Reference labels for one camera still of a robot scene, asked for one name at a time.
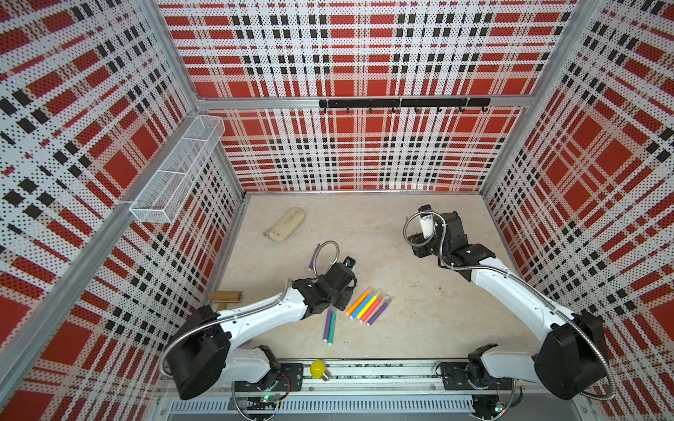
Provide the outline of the orange marker pen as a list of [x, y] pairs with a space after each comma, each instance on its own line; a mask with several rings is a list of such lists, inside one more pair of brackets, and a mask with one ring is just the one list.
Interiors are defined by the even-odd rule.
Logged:
[[365, 301], [371, 293], [371, 288], [366, 289], [366, 291], [359, 296], [359, 298], [356, 299], [356, 301], [349, 307], [349, 309], [346, 311], [346, 314], [349, 317], [353, 317], [356, 314], [356, 310], [359, 308], [359, 306]]

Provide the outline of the yellow marker pen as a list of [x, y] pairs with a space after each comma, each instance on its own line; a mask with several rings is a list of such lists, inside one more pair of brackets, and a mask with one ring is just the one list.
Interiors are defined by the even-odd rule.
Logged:
[[365, 311], [370, 307], [370, 305], [372, 305], [372, 303], [375, 301], [375, 299], [378, 296], [380, 296], [380, 293], [374, 292], [374, 293], [370, 294], [369, 297], [365, 301], [363, 301], [363, 303], [356, 310], [356, 319], [357, 320], [360, 319], [360, 317], [365, 313]]

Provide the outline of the purple marker pen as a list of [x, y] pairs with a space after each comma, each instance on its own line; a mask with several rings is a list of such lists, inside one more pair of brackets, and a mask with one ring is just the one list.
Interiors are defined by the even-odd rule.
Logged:
[[316, 270], [316, 262], [317, 262], [317, 258], [318, 258], [318, 255], [319, 255], [319, 251], [320, 251], [320, 250], [321, 250], [321, 244], [318, 244], [318, 245], [315, 247], [315, 249], [314, 249], [314, 251], [313, 251], [313, 253], [312, 253], [312, 258], [311, 258], [310, 263], [309, 263], [309, 265], [308, 265], [308, 269], [311, 270], [312, 273], [314, 273], [314, 274], [317, 273], [317, 270]]

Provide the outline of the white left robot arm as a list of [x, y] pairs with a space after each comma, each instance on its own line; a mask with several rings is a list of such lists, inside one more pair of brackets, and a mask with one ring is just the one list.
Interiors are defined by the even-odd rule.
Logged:
[[158, 362], [182, 400], [203, 394], [216, 383], [248, 383], [273, 388], [282, 366], [267, 346], [244, 348], [249, 340], [279, 326], [327, 309], [346, 310], [357, 285], [356, 260], [347, 257], [314, 278], [286, 282], [284, 291], [253, 305], [215, 312], [205, 305], [191, 314], [165, 347]]

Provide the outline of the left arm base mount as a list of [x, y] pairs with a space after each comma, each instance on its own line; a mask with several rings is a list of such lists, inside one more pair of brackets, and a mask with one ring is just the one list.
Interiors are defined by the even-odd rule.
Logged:
[[302, 363], [281, 363], [278, 368], [272, 368], [259, 382], [236, 382], [235, 390], [237, 392], [301, 391], [304, 368]]

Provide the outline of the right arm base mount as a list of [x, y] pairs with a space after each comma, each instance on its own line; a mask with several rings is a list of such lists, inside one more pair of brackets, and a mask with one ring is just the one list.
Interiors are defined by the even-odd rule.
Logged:
[[470, 379], [468, 361], [441, 361], [435, 366], [435, 375], [442, 381], [445, 391], [511, 391], [513, 383], [507, 379]]

